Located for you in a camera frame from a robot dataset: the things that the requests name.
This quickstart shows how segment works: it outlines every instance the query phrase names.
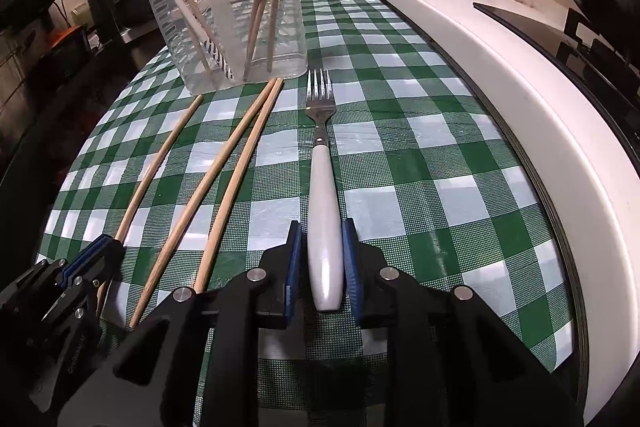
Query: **white fork handle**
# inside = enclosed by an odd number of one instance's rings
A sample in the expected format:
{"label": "white fork handle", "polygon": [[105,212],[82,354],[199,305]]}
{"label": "white fork handle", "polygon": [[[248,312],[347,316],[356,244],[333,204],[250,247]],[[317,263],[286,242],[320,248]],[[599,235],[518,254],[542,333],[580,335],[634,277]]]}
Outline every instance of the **white fork handle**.
{"label": "white fork handle", "polygon": [[306,250],[316,309],[337,310],[344,281],[342,229],[331,154],[326,145],[316,145],[311,153]]}

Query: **green and white tablecloth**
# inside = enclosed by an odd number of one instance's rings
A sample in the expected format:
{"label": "green and white tablecloth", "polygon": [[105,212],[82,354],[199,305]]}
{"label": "green and white tablecloth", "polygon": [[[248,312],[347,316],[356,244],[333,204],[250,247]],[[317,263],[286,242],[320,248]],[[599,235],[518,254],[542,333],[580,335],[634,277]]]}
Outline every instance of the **green and white tablecloth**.
{"label": "green and white tablecloth", "polygon": [[[310,67],[334,81],[329,125],[342,217],[420,283],[466,283],[552,371],[572,351],[556,242],[500,132],[446,61],[381,0],[302,0]],[[205,95],[152,182],[125,241],[103,314],[116,346],[172,224],[263,85]],[[257,266],[289,222],[306,230],[313,124],[306,77],[288,80],[233,207],[210,287]],[[40,253],[72,259],[114,234],[154,154],[193,98],[166,49],[120,94],[82,147],[50,214]],[[147,313],[191,285],[246,138],[215,181]],[[260,332],[261,425],[378,425],[385,331],[360,331],[348,299],[318,314],[298,302],[289,330]]]}

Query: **checkered tablecloth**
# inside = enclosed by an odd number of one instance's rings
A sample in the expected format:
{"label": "checkered tablecloth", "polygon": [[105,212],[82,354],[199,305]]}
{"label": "checkered tablecloth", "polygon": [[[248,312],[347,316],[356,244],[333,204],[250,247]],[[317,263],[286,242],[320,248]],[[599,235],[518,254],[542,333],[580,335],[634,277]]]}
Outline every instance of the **checkered tablecloth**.
{"label": "checkered tablecloth", "polygon": [[[310,67],[331,72],[329,125],[342,217],[388,263],[439,288],[466,283],[552,371],[572,351],[571,305],[543,208],[510,146],[465,83],[381,0],[302,0]],[[104,342],[126,334],[172,224],[263,85],[205,96],[146,193],[104,310]],[[313,124],[306,78],[288,80],[242,182],[210,287],[257,266],[292,219],[306,229]],[[166,50],[120,94],[82,147],[40,253],[72,259],[114,234],[154,154],[193,98]],[[191,285],[246,138],[215,181],[147,313]],[[318,314],[306,296],[289,330],[260,332],[264,425],[376,425],[384,402],[385,331],[360,331],[348,299]]]}

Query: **silver bolt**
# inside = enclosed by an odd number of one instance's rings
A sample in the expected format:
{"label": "silver bolt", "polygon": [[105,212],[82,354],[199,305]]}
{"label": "silver bolt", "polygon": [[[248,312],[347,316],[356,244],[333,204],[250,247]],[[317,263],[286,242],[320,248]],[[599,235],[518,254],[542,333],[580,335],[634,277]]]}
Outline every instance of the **silver bolt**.
{"label": "silver bolt", "polygon": [[246,278],[253,282],[261,281],[267,277],[267,272],[262,268],[252,268],[246,273]]}
{"label": "silver bolt", "polygon": [[193,295],[193,290],[183,286],[174,290],[174,300],[177,302],[188,301]]}
{"label": "silver bolt", "polygon": [[380,277],[385,281],[393,281],[400,277],[400,272],[396,270],[393,266],[385,266],[382,270],[380,270]]}
{"label": "silver bolt", "polygon": [[469,288],[469,286],[456,286],[453,290],[453,295],[455,295],[461,301],[468,301],[471,297],[474,296],[474,291]]}

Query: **clear plastic basket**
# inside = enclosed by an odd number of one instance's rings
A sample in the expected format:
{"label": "clear plastic basket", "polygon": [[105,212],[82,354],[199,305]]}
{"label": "clear plastic basket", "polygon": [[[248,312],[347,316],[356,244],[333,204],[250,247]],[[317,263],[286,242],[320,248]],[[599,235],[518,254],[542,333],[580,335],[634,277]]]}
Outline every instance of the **clear plastic basket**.
{"label": "clear plastic basket", "polygon": [[260,5],[259,0],[193,0],[198,13],[187,0],[149,1],[191,94],[265,82],[277,76],[294,78],[306,71],[300,0],[264,0],[264,12],[257,19],[255,50],[249,61],[250,22],[254,3]]}

